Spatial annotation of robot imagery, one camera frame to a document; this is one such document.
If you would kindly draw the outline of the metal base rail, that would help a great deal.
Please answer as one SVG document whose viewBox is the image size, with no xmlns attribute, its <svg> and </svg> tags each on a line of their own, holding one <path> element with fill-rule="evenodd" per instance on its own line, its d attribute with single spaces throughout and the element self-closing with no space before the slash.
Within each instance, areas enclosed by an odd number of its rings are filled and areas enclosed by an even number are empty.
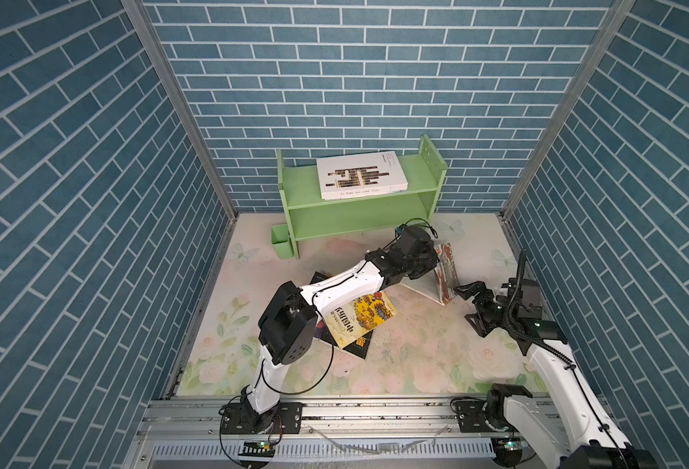
<svg viewBox="0 0 689 469">
<path fill-rule="evenodd" d="M 275 431 L 266 468 L 492 468 L 503 436 L 469 423 L 451 396 L 302 398 Z M 231 429 L 222 398 L 152 401 L 124 462 L 126 468 L 235 468 L 264 434 Z"/>
</svg>

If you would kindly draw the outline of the yellow illustrated history book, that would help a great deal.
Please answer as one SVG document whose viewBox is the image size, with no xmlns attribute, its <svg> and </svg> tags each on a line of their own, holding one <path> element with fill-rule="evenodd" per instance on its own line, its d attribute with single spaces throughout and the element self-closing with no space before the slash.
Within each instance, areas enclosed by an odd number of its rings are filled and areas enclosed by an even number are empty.
<svg viewBox="0 0 689 469">
<path fill-rule="evenodd" d="M 368 294 L 323 315 L 335 344 L 344 348 L 397 315 L 384 292 Z"/>
</svg>

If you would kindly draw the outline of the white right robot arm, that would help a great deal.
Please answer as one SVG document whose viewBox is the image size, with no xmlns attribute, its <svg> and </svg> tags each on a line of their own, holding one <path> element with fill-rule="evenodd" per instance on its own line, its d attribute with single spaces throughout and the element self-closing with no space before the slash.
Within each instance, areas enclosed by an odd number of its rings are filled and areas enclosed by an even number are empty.
<svg viewBox="0 0 689 469">
<path fill-rule="evenodd" d="M 471 301 L 467 317 L 482 337 L 504 330 L 537 371 L 557 409 L 561 426 L 543 412 L 522 385 L 492 385 L 483 413 L 488 427 L 524 439 L 549 468 L 654 468 L 657 461 L 636 448 L 609 416 L 576 363 L 561 327 L 543 317 L 541 289 L 531 279 L 510 279 L 495 294 L 482 281 L 455 287 Z"/>
</svg>

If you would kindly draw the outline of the white book brown stripes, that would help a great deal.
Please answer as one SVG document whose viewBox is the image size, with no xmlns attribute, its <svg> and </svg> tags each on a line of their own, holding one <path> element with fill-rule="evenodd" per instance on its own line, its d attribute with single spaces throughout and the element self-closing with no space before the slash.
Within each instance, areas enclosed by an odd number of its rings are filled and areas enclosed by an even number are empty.
<svg viewBox="0 0 689 469">
<path fill-rule="evenodd" d="M 408 189 L 407 178 L 395 152 L 320 158 L 316 169 L 324 200 L 373 197 Z"/>
</svg>

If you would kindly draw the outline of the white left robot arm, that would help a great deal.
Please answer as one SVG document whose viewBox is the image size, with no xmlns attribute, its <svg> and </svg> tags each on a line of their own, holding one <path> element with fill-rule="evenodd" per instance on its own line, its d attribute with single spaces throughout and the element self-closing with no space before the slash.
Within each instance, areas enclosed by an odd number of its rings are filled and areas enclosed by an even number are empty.
<svg viewBox="0 0 689 469">
<path fill-rule="evenodd" d="M 404 279 L 430 273 L 439 258 L 437 232 L 420 219 L 395 229 L 394 239 L 365 254 L 352 268 L 319 283 L 298 287 L 287 281 L 276 290 L 259 320 L 261 344 L 257 377 L 242 389 L 239 403 L 228 405 L 241 428 L 251 434 L 274 426 L 280 398 L 299 396 L 281 386 L 292 363 L 313 342 L 316 326 L 336 310 L 365 295 L 377 294 Z"/>
</svg>

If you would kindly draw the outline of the red green illustrated book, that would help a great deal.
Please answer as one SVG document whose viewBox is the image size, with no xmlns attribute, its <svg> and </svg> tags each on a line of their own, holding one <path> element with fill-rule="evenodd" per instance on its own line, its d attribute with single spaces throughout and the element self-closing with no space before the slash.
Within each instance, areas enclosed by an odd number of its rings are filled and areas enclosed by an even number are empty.
<svg viewBox="0 0 689 469">
<path fill-rule="evenodd" d="M 403 279 L 401 285 L 445 306 L 456 296 L 454 289 L 459 285 L 452 246 L 449 243 L 436 244 L 439 262 L 436 267 L 420 279 Z"/>
</svg>

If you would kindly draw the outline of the green shelf rack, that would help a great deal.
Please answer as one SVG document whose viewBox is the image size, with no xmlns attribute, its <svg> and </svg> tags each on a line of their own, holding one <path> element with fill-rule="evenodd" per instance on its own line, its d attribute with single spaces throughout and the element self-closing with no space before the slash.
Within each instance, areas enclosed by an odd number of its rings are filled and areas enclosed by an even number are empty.
<svg viewBox="0 0 689 469">
<path fill-rule="evenodd" d="M 288 167 L 281 150 L 276 152 L 276 162 L 278 189 L 296 258 L 302 240 L 395 228 L 418 218 L 430 220 L 448 171 L 447 162 L 424 135 L 416 154 L 399 158 L 408 183 L 405 192 L 326 201 L 314 166 Z"/>
</svg>

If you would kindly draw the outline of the metal corner frame post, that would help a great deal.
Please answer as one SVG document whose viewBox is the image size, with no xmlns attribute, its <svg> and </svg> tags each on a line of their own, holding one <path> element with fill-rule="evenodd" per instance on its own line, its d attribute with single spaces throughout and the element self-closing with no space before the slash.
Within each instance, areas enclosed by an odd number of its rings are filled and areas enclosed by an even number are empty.
<svg viewBox="0 0 689 469">
<path fill-rule="evenodd" d="M 505 202 L 500 218 L 505 223 L 510 223 L 514 211 L 532 182 L 537 171 L 542 166 L 548 152 L 551 150 L 555 139 L 559 136 L 563 125 L 577 105 L 585 88 L 591 80 L 596 68 L 602 61 L 616 33 L 623 25 L 627 15 L 635 5 L 635 0 L 616 0 L 605 14 L 602 25 L 594 36 L 594 40 L 582 61 L 580 62 L 573 78 L 570 80 L 560 103 L 555 108 L 551 120 L 541 134 L 540 140 L 520 172 L 518 182 Z"/>
<path fill-rule="evenodd" d="M 199 126 L 186 101 L 186 97 L 184 97 L 184 93 L 182 93 L 178 78 L 159 40 L 156 29 L 151 23 L 145 4 L 137 0 L 123 0 L 122 4 L 137 33 L 137 37 L 139 37 L 139 41 L 141 41 L 147 53 L 147 57 L 149 57 L 151 61 L 155 73 L 178 115 L 180 124 L 184 127 L 184 131 L 186 131 L 186 136 L 188 136 L 190 144 L 195 150 L 196 156 L 219 198 L 221 206 L 225 209 L 230 222 L 234 223 L 238 218 L 237 210 L 221 179 L 221 175 L 219 174 L 217 165 L 213 161 L 207 144 L 201 135 Z"/>
</svg>

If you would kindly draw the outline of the black book yellow text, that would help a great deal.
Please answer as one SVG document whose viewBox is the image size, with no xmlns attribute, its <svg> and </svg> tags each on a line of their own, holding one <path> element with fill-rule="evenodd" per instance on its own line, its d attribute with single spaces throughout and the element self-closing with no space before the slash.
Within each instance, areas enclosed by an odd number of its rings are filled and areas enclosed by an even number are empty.
<svg viewBox="0 0 689 469">
<path fill-rule="evenodd" d="M 333 345 L 334 347 L 343 350 L 354 357 L 365 360 L 372 342 L 373 332 L 369 331 L 364 336 L 348 344 L 348 346 L 340 347 L 330 330 L 327 328 L 324 320 L 319 320 L 316 325 L 314 337 L 322 342 Z"/>
</svg>

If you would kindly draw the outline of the metal corner frame post right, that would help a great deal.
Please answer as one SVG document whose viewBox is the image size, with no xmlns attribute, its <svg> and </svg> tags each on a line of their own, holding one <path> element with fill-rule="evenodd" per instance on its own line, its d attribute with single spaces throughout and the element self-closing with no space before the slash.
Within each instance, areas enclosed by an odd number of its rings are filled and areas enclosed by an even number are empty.
<svg viewBox="0 0 689 469">
<path fill-rule="evenodd" d="M 594 36 L 594 40 L 582 61 L 580 62 L 573 78 L 570 80 L 560 103 L 555 108 L 551 120 L 541 134 L 540 140 L 520 172 L 518 182 L 505 202 L 500 218 L 505 223 L 510 223 L 514 211 L 532 182 L 537 171 L 542 166 L 548 152 L 551 150 L 555 139 L 559 136 L 563 125 L 577 105 L 585 88 L 591 80 L 596 68 L 602 61 L 616 33 L 623 25 L 627 15 L 635 5 L 635 0 L 616 0 L 605 14 L 602 25 Z"/>
</svg>

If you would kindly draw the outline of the metal corner frame post left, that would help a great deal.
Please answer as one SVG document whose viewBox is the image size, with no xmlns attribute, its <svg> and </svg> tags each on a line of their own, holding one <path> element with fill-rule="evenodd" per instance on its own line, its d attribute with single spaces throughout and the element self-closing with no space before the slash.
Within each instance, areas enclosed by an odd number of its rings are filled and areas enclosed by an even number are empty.
<svg viewBox="0 0 689 469">
<path fill-rule="evenodd" d="M 217 165 L 213 161 L 207 144 L 201 135 L 199 126 L 186 101 L 186 97 L 184 97 L 184 93 L 182 93 L 178 78 L 159 40 L 156 29 L 151 23 L 145 4 L 137 0 L 123 0 L 122 4 L 137 33 L 137 37 L 139 37 L 139 41 L 141 41 L 147 53 L 147 57 L 149 57 L 151 61 L 155 73 L 178 115 L 180 124 L 184 127 L 184 131 L 186 131 L 186 136 L 188 136 L 190 144 L 195 150 L 196 156 L 219 198 L 221 206 L 225 209 L 230 222 L 234 223 L 238 218 L 237 210 L 221 179 L 221 175 L 219 174 Z"/>
</svg>

